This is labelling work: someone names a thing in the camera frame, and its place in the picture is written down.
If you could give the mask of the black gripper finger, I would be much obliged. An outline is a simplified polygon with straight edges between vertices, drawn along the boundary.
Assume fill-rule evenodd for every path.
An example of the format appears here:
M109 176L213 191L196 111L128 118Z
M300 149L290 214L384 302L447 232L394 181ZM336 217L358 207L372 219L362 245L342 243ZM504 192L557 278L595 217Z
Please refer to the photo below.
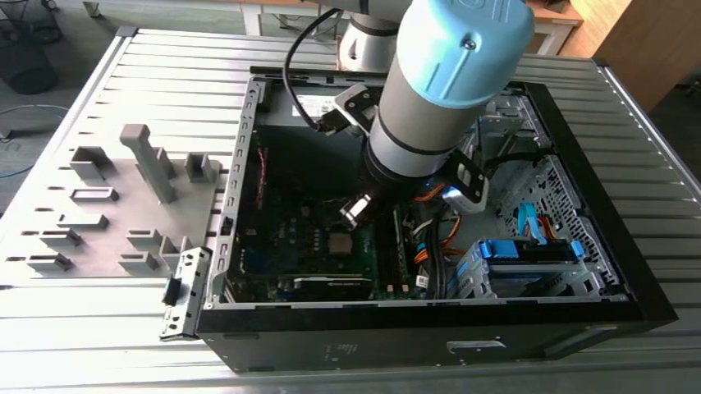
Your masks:
M363 223L370 202L368 195L358 195L350 198L340 207L339 214L348 228L356 228Z

